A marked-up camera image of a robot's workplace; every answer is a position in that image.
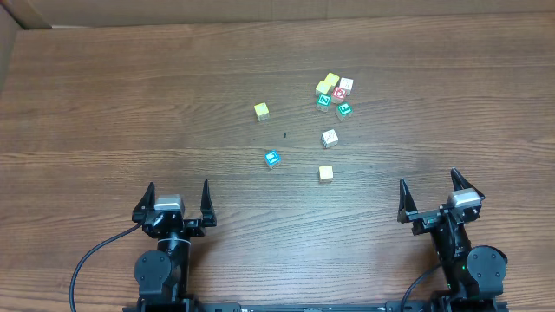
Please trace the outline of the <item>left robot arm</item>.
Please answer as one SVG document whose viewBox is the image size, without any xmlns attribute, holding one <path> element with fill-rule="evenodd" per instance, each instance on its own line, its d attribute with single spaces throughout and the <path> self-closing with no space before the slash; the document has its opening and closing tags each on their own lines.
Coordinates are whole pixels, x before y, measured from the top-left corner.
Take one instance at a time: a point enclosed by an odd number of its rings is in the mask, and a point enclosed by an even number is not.
<svg viewBox="0 0 555 312">
<path fill-rule="evenodd" d="M 139 311 L 199 312 L 204 309 L 187 291 L 191 239 L 203 237 L 217 225 L 209 183 L 203 184 L 200 218 L 185 218 L 184 199 L 179 195 L 155 195 L 155 185 L 147 190 L 132 213 L 144 233 L 157 241 L 154 250 L 143 253 L 134 265 L 139 285 Z"/>
</svg>

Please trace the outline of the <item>tan yellow letter block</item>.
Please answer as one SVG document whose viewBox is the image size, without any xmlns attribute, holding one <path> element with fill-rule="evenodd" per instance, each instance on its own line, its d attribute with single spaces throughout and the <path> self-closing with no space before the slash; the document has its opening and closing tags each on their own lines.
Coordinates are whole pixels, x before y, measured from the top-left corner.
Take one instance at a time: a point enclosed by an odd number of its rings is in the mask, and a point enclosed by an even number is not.
<svg viewBox="0 0 555 312">
<path fill-rule="evenodd" d="M 334 173 L 332 166 L 320 166 L 318 168 L 319 182 L 330 183 L 333 181 Z"/>
</svg>

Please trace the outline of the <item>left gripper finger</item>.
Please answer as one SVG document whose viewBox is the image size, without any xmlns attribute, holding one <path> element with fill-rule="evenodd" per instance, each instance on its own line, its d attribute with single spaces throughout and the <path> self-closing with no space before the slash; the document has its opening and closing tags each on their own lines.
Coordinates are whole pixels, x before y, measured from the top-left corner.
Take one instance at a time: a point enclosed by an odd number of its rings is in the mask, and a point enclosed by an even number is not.
<svg viewBox="0 0 555 312">
<path fill-rule="evenodd" d="M 201 197 L 200 211 L 202 214 L 202 224 L 204 227 L 216 227 L 217 218 L 210 196 L 209 182 L 206 179 L 203 184 L 203 192 Z"/>
<path fill-rule="evenodd" d="M 147 214 L 153 209 L 154 203 L 155 184 L 150 182 L 139 203 L 133 209 L 132 221 L 136 224 L 142 223 L 146 219 Z"/>
</svg>

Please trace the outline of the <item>white drawing block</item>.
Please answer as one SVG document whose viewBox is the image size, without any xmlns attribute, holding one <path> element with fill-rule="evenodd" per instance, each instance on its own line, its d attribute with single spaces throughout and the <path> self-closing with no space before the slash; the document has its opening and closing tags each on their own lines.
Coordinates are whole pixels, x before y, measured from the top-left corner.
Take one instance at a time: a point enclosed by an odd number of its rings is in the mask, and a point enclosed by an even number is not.
<svg viewBox="0 0 555 312">
<path fill-rule="evenodd" d="M 326 149 L 336 146 L 338 144 L 336 131 L 334 129 L 330 129 L 323 132 L 321 135 L 321 141 Z"/>
</svg>

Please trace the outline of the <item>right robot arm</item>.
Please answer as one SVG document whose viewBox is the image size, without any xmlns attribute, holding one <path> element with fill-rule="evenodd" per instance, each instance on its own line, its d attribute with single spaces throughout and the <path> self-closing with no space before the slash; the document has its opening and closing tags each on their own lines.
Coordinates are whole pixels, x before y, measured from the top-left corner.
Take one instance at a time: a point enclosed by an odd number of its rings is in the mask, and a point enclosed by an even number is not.
<svg viewBox="0 0 555 312">
<path fill-rule="evenodd" d="M 408 298 L 424 279 L 443 270 L 446 290 L 433 292 L 419 311 L 507 311 L 497 297 L 504 292 L 508 258 L 490 245 L 472 246 L 465 225 L 480 217 L 486 196 L 456 169 L 450 170 L 454 190 L 435 211 L 418 211 L 405 179 L 400 180 L 397 221 L 412 224 L 415 236 L 428 233 L 439 262 L 420 275 L 405 291 L 400 311 L 412 311 Z"/>
</svg>

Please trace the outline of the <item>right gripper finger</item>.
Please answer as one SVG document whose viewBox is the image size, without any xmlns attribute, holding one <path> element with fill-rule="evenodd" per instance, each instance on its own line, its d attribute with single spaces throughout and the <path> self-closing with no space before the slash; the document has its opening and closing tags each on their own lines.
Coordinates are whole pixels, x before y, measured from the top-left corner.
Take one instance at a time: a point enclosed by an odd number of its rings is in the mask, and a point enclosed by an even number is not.
<svg viewBox="0 0 555 312">
<path fill-rule="evenodd" d="M 397 221 L 405 224 L 412 222 L 418 213 L 414 199 L 405 179 L 400 179 L 400 203 L 397 213 Z"/>
<path fill-rule="evenodd" d="M 450 176 L 453 183 L 455 191 L 462 191 L 466 189 L 473 189 L 481 200 L 484 200 L 486 196 L 476 187 L 474 187 L 470 182 L 468 182 L 460 171 L 456 167 L 452 167 L 450 170 Z"/>
</svg>

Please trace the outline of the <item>blue picture block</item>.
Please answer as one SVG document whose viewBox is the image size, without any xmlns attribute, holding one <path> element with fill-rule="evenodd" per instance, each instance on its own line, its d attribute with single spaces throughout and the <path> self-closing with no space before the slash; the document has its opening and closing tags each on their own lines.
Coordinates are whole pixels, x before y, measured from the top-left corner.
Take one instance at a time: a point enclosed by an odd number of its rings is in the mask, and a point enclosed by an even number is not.
<svg viewBox="0 0 555 312">
<path fill-rule="evenodd" d="M 264 161 L 270 169 L 273 169 L 281 163 L 282 159 L 276 150 L 271 150 L 264 155 Z"/>
</svg>

